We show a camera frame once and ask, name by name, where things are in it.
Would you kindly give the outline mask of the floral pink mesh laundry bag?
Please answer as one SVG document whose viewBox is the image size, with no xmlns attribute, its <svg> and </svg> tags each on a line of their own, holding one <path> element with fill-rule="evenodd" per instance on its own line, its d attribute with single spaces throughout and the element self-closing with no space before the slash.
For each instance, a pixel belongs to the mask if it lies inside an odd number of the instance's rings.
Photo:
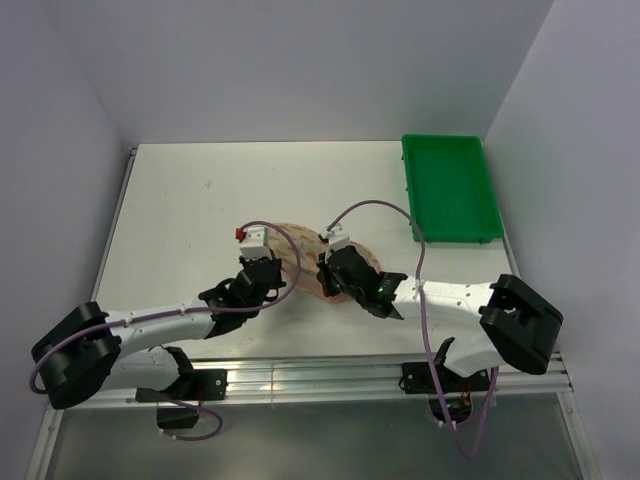
<svg viewBox="0 0 640 480">
<path fill-rule="evenodd" d="M 332 297 L 325 296 L 322 285 L 317 278 L 319 273 L 317 263 L 330 243 L 323 243 L 318 232 L 302 225 L 276 223 L 276 226 L 277 229 L 266 227 L 267 243 L 273 254 L 281 260 L 282 272 L 287 276 L 287 279 L 292 281 L 298 268 L 296 253 L 285 234 L 291 238 L 300 256 L 301 273 L 296 288 L 331 304 L 350 301 L 351 298 L 342 293 Z"/>
</svg>

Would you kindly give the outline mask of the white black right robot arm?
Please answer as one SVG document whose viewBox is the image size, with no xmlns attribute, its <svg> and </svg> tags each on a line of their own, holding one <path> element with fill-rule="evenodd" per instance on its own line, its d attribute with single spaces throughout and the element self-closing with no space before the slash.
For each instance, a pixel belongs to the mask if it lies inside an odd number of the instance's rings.
<svg viewBox="0 0 640 480">
<path fill-rule="evenodd" d="M 324 296 L 344 294 L 375 317 L 408 320 L 425 313 L 428 326 L 465 327 L 464 335 L 443 341 L 434 359 L 433 378 L 443 389 L 501 365 L 530 375 L 547 372 L 563 316 L 515 275 L 493 283 L 419 283 L 376 271 L 353 246 L 321 254 L 317 267 Z"/>
</svg>

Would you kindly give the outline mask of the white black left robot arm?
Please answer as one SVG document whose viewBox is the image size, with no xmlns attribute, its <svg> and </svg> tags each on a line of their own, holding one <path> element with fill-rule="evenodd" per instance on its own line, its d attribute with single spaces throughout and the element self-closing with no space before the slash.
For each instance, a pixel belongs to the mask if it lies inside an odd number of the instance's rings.
<svg viewBox="0 0 640 480">
<path fill-rule="evenodd" d="M 95 301 L 67 314 L 31 350 L 30 389 L 58 410 L 102 390 L 142 388 L 183 399 L 195 386 L 185 340 L 241 328 L 292 290 L 274 255 L 240 260 L 241 270 L 190 301 L 141 311 L 105 311 Z"/>
</svg>

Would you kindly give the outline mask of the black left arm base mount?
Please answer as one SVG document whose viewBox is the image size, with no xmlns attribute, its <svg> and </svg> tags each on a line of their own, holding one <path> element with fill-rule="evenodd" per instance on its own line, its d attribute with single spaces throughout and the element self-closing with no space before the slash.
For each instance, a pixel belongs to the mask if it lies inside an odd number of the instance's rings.
<svg viewBox="0 0 640 480">
<path fill-rule="evenodd" d="M 226 387 L 225 369 L 194 370 L 165 390 L 138 388 L 134 399 L 137 403 L 157 404 L 156 425 L 161 434 L 180 441 L 203 441 L 222 430 L 222 417 L 207 403 L 224 400 Z M 191 435 L 198 422 L 206 419 L 213 419 L 215 428 L 207 434 Z"/>
</svg>

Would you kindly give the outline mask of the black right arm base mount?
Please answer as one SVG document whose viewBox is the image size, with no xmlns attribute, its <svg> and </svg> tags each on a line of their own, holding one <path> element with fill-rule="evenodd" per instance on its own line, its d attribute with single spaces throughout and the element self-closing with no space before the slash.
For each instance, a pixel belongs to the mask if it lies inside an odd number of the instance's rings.
<svg viewBox="0 0 640 480">
<path fill-rule="evenodd" d="M 427 362 L 406 362 L 401 365 L 398 387 L 407 395 L 430 395 L 429 407 L 438 421 L 444 421 L 443 409 L 439 404 L 435 383 Z M 472 394 L 486 392 L 490 386 L 489 373 L 484 370 L 470 377 L 460 377 L 446 369 L 439 370 L 439 379 L 446 407 L 451 419 L 456 423 L 468 421 L 473 414 Z"/>
</svg>

